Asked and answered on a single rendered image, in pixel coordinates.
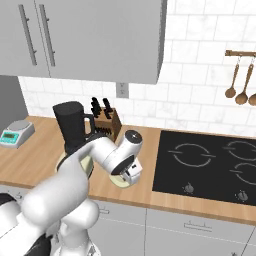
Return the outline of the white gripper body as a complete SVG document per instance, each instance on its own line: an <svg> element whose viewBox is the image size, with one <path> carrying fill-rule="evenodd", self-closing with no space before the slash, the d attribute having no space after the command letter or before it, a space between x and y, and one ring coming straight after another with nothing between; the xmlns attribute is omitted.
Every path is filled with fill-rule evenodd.
<svg viewBox="0 0 256 256"><path fill-rule="evenodd" d="M140 178L140 169L130 168L121 175L127 180L130 186L132 186L137 183Z"/></svg>

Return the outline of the pale yellow blender lid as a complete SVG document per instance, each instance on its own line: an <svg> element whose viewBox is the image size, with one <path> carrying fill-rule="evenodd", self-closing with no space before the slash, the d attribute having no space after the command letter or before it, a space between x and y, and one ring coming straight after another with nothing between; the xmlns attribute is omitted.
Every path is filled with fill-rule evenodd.
<svg viewBox="0 0 256 256"><path fill-rule="evenodd" d="M130 186L130 184L122 175L110 175L109 178L114 185L120 188L127 188Z"/></svg>

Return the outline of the black blender with cream base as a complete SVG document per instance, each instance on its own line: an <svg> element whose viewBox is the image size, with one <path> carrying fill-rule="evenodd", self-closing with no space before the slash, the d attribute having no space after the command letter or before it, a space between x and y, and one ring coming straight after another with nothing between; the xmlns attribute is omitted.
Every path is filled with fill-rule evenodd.
<svg viewBox="0 0 256 256"><path fill-rule="evenodd" d="M90 178L93 163L94 143L89 138L95 132L94 117L84 113L84 107L77 101L57 104L53 111L64 138L65 155L56 166L59 171L66 159L73 160L75 166Z"/></svg>

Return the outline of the grey drawer front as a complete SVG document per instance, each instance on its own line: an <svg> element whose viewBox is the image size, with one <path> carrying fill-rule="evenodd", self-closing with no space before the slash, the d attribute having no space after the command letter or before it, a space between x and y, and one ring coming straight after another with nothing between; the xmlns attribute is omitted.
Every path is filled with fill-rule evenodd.
<svg viewBox="0 0 256 256"><path fill-rule="evenodd" d="M212 227L212 232L204 232L184 228L184 223L193 223ZM254 227L251 225L203 218L192 215L172 213L160 210L147 210L147 225L160 230L177 231L183 234L209 237L230 242L246 244L250 238Z"/></svg>
<svg viewBox="0 0 256 256"><path fill-rule="evenodd" d="M102 256L144 256L146 209L96 200L100 213L97 223L88 230Z"/></svg>

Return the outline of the wooden knife block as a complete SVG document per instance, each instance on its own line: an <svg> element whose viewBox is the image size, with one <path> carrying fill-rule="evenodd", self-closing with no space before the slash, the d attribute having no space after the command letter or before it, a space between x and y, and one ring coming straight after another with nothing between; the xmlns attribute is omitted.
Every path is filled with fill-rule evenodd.
<svg viewBox="0 0 256 256"><path fill-rule="evenodd" d="M99 133L99 132L104 133L113 142L116 141L122 127L122 124L116 112L116 109L113 109L112 112L105 113L104 108L101 108L101 112L98 115L98 117L94 118L94 122L95 122L96 133Z"/></svg>

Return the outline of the black glass hob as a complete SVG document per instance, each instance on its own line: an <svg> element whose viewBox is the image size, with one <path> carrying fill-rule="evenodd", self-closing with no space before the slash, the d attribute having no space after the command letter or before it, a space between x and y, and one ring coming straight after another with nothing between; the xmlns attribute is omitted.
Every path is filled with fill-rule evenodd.
<svg viewBox="0 0 256 256"><path fill-rule="evenodd" d="M256 206L256 139L163 130L152 190ZM237 198L241 190L247 201Z"/></svg>

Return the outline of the grey base cupboard door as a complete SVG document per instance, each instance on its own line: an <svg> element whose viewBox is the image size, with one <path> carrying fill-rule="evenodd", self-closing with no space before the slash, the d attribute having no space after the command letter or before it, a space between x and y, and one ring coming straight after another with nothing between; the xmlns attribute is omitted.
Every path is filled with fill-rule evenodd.
<svg viewBox="0 0 256 256"><path fill-rule="evenodd" d="M146 228L145 256L242 256L245 243Z"/></svg>

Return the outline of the white teal kitchen scale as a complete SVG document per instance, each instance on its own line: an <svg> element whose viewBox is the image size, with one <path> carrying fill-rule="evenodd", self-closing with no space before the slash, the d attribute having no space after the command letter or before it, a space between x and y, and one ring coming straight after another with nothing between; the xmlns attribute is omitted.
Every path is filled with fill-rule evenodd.
<svg viewBox="0 0 256 256"><path fill-rule="evenodd" d="M10 124L0 135L0 146L19 148L35 132L34 124L27 120L18 120Z"/></svg>

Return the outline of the black handled knife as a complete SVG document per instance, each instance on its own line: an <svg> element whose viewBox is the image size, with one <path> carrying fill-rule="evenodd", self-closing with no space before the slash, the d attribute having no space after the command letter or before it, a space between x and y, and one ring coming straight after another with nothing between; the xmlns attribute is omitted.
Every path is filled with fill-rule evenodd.
<svg viewBox="0 0 256 256"><path fill-rule="evenodd" d="M101 108L96 97L92 98L91 105L92 105L92 112L94 114L94 117L97 118L100 115Z"/></svg>
<svg viewBox="0 0 256 256"><path fill-rule="evenodd" d="M111 119L110 113L113 112L113 109L110 107L110 103L107 98L103 98L103 103L105 105L104 113L107 119Z"/></svg>

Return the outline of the grey wall outlet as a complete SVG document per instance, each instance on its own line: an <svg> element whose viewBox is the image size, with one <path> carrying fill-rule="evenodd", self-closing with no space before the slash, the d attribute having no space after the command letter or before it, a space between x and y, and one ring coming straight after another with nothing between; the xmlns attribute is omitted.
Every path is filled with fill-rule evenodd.
<svg viewBox="0 0 256 256"><path fill-rule="evenodd" d="M129 97L129 84L128 83L117 83L116 84L116 97L117 98L128 98Z"/></svg>

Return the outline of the grey wall cupboard door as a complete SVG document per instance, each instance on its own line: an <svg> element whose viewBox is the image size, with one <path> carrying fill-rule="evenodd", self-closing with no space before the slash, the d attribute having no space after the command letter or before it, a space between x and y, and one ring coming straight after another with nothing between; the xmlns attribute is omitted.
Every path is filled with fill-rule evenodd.
<svg viewBox="0 0 256 256"><path fill-rule="evenodd" d="M61 79L155 84L164 51L167 0L35 0L45 6Z"/></svg>
<svg viewBox="0 0 256 256"><path fill-rule="evenodd" d="M23 4L29 18L30 35L37 51L37 66L31 62L19 4ZM0 0L0 75L50 76L35 0Z"/></svg>

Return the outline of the wooden wall rail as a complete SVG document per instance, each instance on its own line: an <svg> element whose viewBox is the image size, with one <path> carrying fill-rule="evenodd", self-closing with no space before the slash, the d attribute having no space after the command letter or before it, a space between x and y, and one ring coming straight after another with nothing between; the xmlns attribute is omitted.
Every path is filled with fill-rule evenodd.
<svg viewBox="0 0 256 256"><path fill-rule="evenodd" d="M226 50L225 56L256 57L256 51L234 51Z"/></svg>

